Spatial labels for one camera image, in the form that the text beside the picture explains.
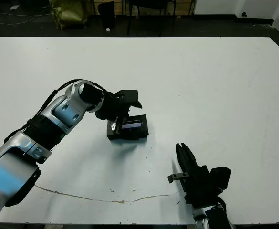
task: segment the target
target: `silver robotic arm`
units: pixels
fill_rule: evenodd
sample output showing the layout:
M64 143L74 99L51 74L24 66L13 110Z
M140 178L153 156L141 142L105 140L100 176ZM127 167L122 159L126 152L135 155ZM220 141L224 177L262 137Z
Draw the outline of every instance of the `silver robotic arm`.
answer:
M49 104L67 85L70 86L65 95ZM73 80L55 90L37 114L12 132L0 147L0 211L24 199L41 174L36 163L47 160L51 150L81 121L85 112L95 112L100 119L115 120L119 99L86 80Z

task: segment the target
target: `gold bag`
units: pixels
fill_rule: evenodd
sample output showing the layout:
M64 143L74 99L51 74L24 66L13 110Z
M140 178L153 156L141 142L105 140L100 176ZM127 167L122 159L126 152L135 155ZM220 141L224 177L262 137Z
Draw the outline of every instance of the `gold bag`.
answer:
M83 0L49 0L52 16L57 28L63 29L71 25L87 21L86 3Z

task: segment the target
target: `crack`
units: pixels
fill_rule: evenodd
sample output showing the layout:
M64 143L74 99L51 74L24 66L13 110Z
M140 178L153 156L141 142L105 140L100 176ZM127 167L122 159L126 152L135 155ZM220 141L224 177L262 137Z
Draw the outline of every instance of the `crack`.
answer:
M40 187L38 185L34 185L34 186L39 188L39 189L41 189L41 190L44 190L44 191L47 191L47 192L52 192L52 193L59 194L59 195L75 197L75 198L80 198L80 199L86 199L86 200L92 200L92 201L99 201L99 202L118 203L118 204L137 202L137 201L140 201L140 200L143 200L143 199L148 199L148 198L169 196L169 194L161 194L161 195L157 195L157 196L143 197L143 198L139 198L139 199L136 199L136 200L103 200L103 199L92 199L92 198L87 198L87 197L81 197L81 196L71 195L71 194L67 194L67 193L63 193L63 192L58 192L58 191L52 191L50 189L46 189L46 188Z

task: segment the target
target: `white table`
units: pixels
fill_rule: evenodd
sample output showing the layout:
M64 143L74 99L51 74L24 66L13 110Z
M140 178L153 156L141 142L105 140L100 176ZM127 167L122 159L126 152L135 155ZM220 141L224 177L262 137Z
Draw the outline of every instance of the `white table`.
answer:
M51 192L34 187L0 222L193 224L179 182L167 181L181 142L200 165L232 170L221 197L233 223L279 222L270 38L0 38L0 146L73 78L137 89L143 109L130 114L147 114L147 141L110 142L106 121L88 113L40 166L36 185Z

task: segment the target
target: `small screen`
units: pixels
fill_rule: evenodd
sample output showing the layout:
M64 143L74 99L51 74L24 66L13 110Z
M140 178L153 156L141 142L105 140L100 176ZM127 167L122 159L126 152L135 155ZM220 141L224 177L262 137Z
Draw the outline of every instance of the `small screen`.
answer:
M132 123L125 123L121 125L121 129L130 129L130 128L136 128L136 127L141 127L143 126L142 122L132 122Z

